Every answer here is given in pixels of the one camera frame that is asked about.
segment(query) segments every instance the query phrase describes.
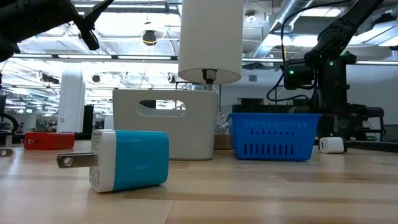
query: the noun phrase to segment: white column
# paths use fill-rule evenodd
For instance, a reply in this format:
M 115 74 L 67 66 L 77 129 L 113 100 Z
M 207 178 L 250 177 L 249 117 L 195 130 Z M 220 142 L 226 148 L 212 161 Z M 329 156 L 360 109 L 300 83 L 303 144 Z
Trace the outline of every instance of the white column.
M 80 63 L 67 63 L 62 72 L 57 132 L 82 132 L 85 79 Z
M 25 114 L 23 114 L 24 128 L 23 133 L 28 132 L 32 128 L 36 128 L 37 119 L 37 108 L 36 107 L 26 107 Z
M 396 50 L 392 51 L 392 59 L 393 60 L 398 60 L 398 51 L 396 51 Z

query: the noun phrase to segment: cylindrical lamp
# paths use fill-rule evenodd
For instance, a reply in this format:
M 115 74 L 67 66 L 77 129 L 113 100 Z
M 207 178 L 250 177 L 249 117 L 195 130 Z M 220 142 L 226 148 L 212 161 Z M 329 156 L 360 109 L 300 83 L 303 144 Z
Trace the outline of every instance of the cylindrical lamp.
M 241 79 L 244 0 L 183 0 L 178 75 L 203 84 Z

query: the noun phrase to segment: white power adapter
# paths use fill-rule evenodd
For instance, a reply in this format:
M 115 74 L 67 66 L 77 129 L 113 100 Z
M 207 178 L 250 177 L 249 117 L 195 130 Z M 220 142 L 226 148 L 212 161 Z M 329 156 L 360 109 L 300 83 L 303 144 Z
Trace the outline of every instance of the white power adapter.
M 63 153 L 59 168 L 90 167 L 96 192 L 114 192 L 163 184 L 169 173 L 169 138 L 152 131 L 96 130 L 91 152 Z
M 319 149 L 326 154 L 342 154 L 347 152 L 347 147 L 342 138 L 327 137 L 319 140 Z

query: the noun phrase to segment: light fixture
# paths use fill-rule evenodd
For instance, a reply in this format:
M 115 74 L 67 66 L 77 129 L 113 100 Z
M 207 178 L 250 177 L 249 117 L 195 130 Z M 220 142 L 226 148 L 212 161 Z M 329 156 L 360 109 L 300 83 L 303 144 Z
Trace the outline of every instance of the light fixture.
M 166 79 L 170 84 L 175 84 L 176 82 L 175 77 L 170 72 L 167 74 Z
M 171 57 L 164 56 L 118 56 L 118 59 L 128 60 L 171 60 Z
M 92 8 L 94 5 L 93 4 L 75 4 L 75 7 L 88 7 Z M 111 4 L 108 6 L 108 8 L 145 8 L 145 9 L 158 9 L 161 6 L 153 6 L 153 5 L 148 5 L 148 4 L 143 4 L 143 5 L 138 5 L 138 4 Z
M 293 38 L 292 45 L 296 47 L 314 47 L 318 44 L 316 35 L 299 35 Z
M 244 1 L 184 0 L 178 75 L 195 83 L 241 79 Z
M 99 75 L 93 75 L 93 78 L 91 79 L 95 83 L 99 83 L 101 81 L 101 77 Z
M 279 63 L 283 62 L 280 58 L 243 58 L 242 62 L 271 62 L 271 63 Z
M 43 78 L 43 73 L 42 73 L 41 71 L 36 72 L 36 78 L 37 78 L 38 80 L 40 80 L 41 78 Z
M 396 61 L 357 61 L 356 65 L 392 65 L 397 66 L 398 62 Z
M 25 106 L 6 106 L 6 109 L 24 110 L 24 109 L 25 109 Z
M 145 30 L 145 34 L 142 36 L 142 41 L 147 46 L 156 45 L 156 35 L 154 30 Z
M 52 55 L 46 54 L 14 54 L 14 58 L 52 58 Z
M 112 59 L 110 55 L 58 55 L 60 58 Z
M 257 17 L 256 16 L 248 16 L 247 18 L 246 18 L 246 22 L 248 22 L 248 23 L 253 23 L 253 22 L 255 22 L 257 20 Z
M 126 74 L 123 75 L 123 80 L 124 81 L 130 80 L 130 74 L 128 72 L 126 72 Z

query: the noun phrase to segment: black cable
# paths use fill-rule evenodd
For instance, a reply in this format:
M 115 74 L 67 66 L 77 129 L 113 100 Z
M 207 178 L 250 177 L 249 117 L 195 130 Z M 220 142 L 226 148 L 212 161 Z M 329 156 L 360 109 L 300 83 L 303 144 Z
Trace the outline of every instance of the black cable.
M 281 39 L 280 46 L 281 46 L 281 49 L 282 49 L 282 61 L 283 61 L 284 67 L 286 66 L 285 45 L 284 45 L 284 30 L 285 30 L 286 23 L 287 23 L 291 18 L 293 18 L 293 17 L 296 16 L 297 14 L 300 14 L 301 12 L 307 11 L 307 10 L 309 10 L 309 9 L 315 9 L 315 8 L 318 8 L 318 7 L 334 6 L 334 5 L 337 5 L 337 4 L 344 4 L 344 3 L 347 3 L 347 2 L 351 2 L 351 1 L 353 1 L 353 0 L 344 0 L 344 1 L 337 1 L 337 2 L 329 2 L 329 3 L 324 3 L 324 4 L 318 4 L 318 5 L 316 5 L 316 6 L 309 6 L 309 7 L 303 8 L 303 9 L 301 9 L 301 10 L 298 10 L 298 11 L 294 12 L 293 14 L 289 15 L 288 17 L 286 17 L 286 19 L 284 20 L 284 22 L 283 22 L 283 24 L 282 24 L 281 33 L 280 33 L 280 39 Z M 309 99 L 308 96 L 305 96 L 305 95 L 297 95 L 297 96 L 293 96 L 293 97 L 290 97 L 290 98 L 279 99 L 279 100 L 278 100 L 278 99 L 271 99 L 271 98 L 269 97 L 269 95 L 272 93 L 272 91 L 274 91 L 276 88 L 278 88 L 278 86 L 279 86 L 279 84 L 281 83 L 281 81 L 283 80 L 284 76 L 285 76 L 285 74 L 284 74 L 284 72 L 282 71 L 282 75 L 280 76 L 278 82 L 277 82 L 277 83 L 275 84 L 275 86 L 272 87 L 272 89 L 269 90 L 269 92 L 267 93 L 267 99 L 268 99 L 269 101 L 272 101 L 272 102 L 280 102 L 280 101 L 293 100 L 293 99 L 301 98 L 301 97 L 306 97 L 307 99 Z
M 12 132 L 12 133 L 18 131 L 19 124 L 18 124 L 18 121 L 17 121 L 13 116 L 3 113 L 3 114 L 0 114 L 0 117 L 2 117 L 2 118 L 7 118 L 8 120 L 11 121 L 11 123 L 12 123 L 12 130 L 11 130 L 11 132 Z
M 218 109 L 221 112 L 221 92 L 222 92 L 223 87 L 220 85 L 220 95 L 219 95 L 219 100 L 218 100 Z

